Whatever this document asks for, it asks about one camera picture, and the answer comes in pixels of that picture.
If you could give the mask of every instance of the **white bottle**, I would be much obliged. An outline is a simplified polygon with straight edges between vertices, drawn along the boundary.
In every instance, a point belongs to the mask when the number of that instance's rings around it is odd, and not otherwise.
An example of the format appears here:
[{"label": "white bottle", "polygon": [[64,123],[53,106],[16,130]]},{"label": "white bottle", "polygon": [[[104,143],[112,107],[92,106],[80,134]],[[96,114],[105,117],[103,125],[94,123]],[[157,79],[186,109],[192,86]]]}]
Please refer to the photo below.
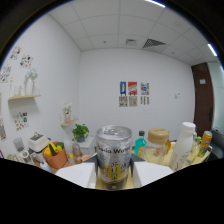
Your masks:
[{"label": "white bottle", "polygon": [[73,153],[72,144],[69,140],[64,141],[65,152],[69,163],[75,163],[75,155]]},{"label": "white bottle", "polygon": [[192,149],[194,131],[195,124],[190,122],[184,122],[182,124],[182,130],[174,146],[169,163],[169,167],[174,172],[180,170],[187,160],[187,157]]}]

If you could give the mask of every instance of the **vase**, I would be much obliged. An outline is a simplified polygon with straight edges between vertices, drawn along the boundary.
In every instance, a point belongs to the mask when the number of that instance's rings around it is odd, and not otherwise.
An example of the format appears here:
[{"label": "vase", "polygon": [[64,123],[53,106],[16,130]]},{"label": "vase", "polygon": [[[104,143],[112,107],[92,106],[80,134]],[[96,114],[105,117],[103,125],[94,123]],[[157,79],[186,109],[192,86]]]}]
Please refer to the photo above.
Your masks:
[{"label": "vase", "polygon": [[77,138],[77,142],[84,142],[85,141],[85,136],[81,135],[79,138]]},{"label": "vase", "polygon": [[65,123],[70,123],[70,122],[71,122],[71,115],[65,114]]},{"label": "vase", "polygon": [[33,94],[33,80],[31,78],[28,78],[26,83],[26,95],[32,95]]}]

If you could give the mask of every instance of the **wall shelf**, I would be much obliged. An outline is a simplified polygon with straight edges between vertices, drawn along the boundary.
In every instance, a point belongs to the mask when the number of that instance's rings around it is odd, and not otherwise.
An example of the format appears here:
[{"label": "wall shelf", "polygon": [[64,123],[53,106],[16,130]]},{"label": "wall shelf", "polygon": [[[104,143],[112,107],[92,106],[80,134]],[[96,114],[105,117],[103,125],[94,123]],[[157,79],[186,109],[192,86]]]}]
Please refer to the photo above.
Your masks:
[{"label": "wall shelf", "polygon": [[33,98],[33,97],[39,97],[41,95],[25,95],[25,96],[14,96],[14,97],[10,97],[8,99],[9,100],[18,100],[18,99],[25,99],[25,98]]},{"label": "wall shelf", "polygon": [[63,126],[63,127],[68,127],[69,125],[73,124],[73,123],[74,123],[75,121],[77,121],[77,120],[78,120],[78,119],[71,120],[71,122],[69,122],[69,123],[64,122],[64,123],[61,124],[61,126]]}]

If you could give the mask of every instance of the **green plant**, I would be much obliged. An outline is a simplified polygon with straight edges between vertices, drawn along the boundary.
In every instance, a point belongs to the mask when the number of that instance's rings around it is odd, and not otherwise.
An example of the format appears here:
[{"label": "green plant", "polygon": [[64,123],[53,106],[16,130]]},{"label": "green plant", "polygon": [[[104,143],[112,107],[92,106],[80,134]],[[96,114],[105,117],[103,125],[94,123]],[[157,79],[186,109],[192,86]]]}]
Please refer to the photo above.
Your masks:
[{"label": "green plant", "polygon": [[89,129],[85,126],[85,124],[80,125],[80,124],[75,124],[76,128],[72,130],[74,139],[72,141],[77,140],[79,137],[84,135],[85,138],[88,137]]}]

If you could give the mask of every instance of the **poster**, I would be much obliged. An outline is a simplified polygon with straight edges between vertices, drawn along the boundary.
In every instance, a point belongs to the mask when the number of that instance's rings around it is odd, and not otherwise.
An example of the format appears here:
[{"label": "poster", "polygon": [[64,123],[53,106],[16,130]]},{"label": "poster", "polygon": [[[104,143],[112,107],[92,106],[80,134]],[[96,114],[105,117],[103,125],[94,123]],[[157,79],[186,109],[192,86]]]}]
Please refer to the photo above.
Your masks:
[{"label": "poster", "polygon": [[0,82],[8,82],[10,71],[11,71],[11,66],[6,65],[3,67],[0,74]]},{"label": "poster", "polygon": [[31,58],[30,55],[23,55],[19,65],[21,68],[30,68],[32,62],[33,58]]},{"label": "poster", "polygon": [[127,106],[128,106],[128,97],[119,96],[119,107],[127,107]]},{"label": "poster", "polygon": [[141,96],[141,104],[149,105],[149,97],[148,96]]},{"label": "poster", "polygon": [[120,82],[120,94],[126,96],[126,82]]},{"label": "poster", "polygon": [[148,82],[141,83],[141,95],[149,95],[149,83]]},{"label": "poster", "polygon": [[129,107],[137,107],[137,96],[129,96]]},{"label": "poster", "polygon": [[19,112],[19,114],[17,114],[14,117],[14,121],[15,121],[15,125],[16,125],[16,130],[17,131],[20,131],[20,130],[22,130],[24,128],[29,127],[27,113]]},{"label": "poster", "polygon": [[14,47],[9,58],[16,60],[18,58],[18,55],[20,54],[20,51],[21,51],[21,47],[19,47],[19,46]]},{"label": "poster", "polygon": [[4,121],[3,121],[2,117],[0,117],[0,140],[1,141],[5,141],[6,140]]},{"label": "poster", "polygon": [[137,82],[128,82],[128,95],[137,95]]}]

